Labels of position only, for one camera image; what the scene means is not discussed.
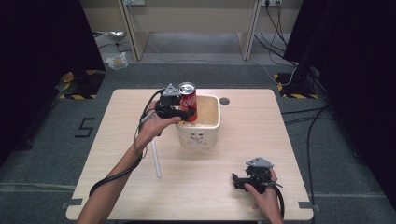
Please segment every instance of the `yellow black caution tape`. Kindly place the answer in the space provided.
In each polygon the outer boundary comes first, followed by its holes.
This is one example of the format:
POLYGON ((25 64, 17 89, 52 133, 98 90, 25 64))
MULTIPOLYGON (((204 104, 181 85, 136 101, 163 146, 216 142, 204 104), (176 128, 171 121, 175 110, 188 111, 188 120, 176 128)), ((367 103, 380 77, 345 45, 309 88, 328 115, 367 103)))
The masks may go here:
POLYGON ((65 84, 64 91, 71 91, 71 93, 64 93, 59 98, 73 100, 95 99, 105 75, 95 74, 93 70, 86 70, 86 73, 90 75, 92 82, 90 87, 85 90, 82 90, 77 83, 73 82, 73 73, 64 74, 62 77, 62 81, 65 84))
MULTIPOLYGON (((275 74, 275 81, 277 83, 281 83, 279 80, 279 75, 275 74)), ((283 86, 282 85, 277 85, 277 89, 279 90, 279 94, 280 96, 284 97, 284 98, 297 98, 297 99, 318 99, 318 96, 316 94, 300 94, 300 93, 289 93, 286 94, 283 91, 283 86)))

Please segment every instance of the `gray carpet floor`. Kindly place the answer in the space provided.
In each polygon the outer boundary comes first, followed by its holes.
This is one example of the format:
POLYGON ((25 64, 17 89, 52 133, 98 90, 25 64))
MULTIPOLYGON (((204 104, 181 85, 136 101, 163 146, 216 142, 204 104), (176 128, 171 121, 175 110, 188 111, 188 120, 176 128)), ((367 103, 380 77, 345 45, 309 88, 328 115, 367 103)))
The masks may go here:
POLYGON ((0 223, 73 223, 65 217, 64 203, 72 197, 111 93, 116 89, 159 89, 183 81, 191 81, 202 89, 271 89, 276 93, 311 200, 312 181, 313 199, 320 208, 315 213, 316 223, 396 223, 396 211, 370 169, 354 156, 347 135, 330 109, 321 113, 312 127, 307 157, 308 130, 318 111, 286 112, 319 108, 328 102, 323 98, 281 97, 269 77, 292 72, 292 68, 271 65, 266 69, 257 64, 166 63, 135 63, 118 71, 108 68, 96 99, 57 99, 35 132, 33 148, 12 152, 2 166, 0 223), (87 133, 78 129, 84 118, 93 118, 85 121, 86 126, 93 127, 91 135, 76 138, 75 135, 87 133))

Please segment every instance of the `power strip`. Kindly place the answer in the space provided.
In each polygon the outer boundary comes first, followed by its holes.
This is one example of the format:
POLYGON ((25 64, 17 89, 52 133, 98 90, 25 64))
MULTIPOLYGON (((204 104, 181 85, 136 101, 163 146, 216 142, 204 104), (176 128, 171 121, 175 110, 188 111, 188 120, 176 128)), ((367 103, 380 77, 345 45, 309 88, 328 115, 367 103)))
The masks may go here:
MULTIPOLYGON (((265 7, 265 1, 266 0, 262 0, 262 7, 265 7)), ((268 2, 270 2, 268 7, 282 6, 282 0, 268 0, 268 2)))

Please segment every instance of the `can logo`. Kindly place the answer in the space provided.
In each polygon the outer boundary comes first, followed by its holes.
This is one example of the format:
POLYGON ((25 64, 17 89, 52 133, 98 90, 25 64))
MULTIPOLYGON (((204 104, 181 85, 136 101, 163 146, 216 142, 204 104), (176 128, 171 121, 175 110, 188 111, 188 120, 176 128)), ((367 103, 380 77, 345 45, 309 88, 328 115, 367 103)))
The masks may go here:
POLYGON ((187 109, 189 106, 195 105, 196 97, 185 98, 180 100, 180 105, 183 109, 187 109))

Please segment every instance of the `wall outlet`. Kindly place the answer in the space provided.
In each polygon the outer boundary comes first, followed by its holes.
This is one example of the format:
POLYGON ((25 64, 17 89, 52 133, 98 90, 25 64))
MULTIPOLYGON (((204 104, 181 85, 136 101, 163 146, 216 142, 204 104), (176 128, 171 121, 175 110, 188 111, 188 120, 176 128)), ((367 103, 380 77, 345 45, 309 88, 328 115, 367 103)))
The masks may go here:
POLYGON ((145 0, 123 0, 125 6, 145 6, 145 0))
MULTIPOLYGON (((268 2, 270 2, 268 7, 282 6, 282 0, 268 0, 268 2)), ((262 0, 262 7, 265 7, 265 0, 262 0)))

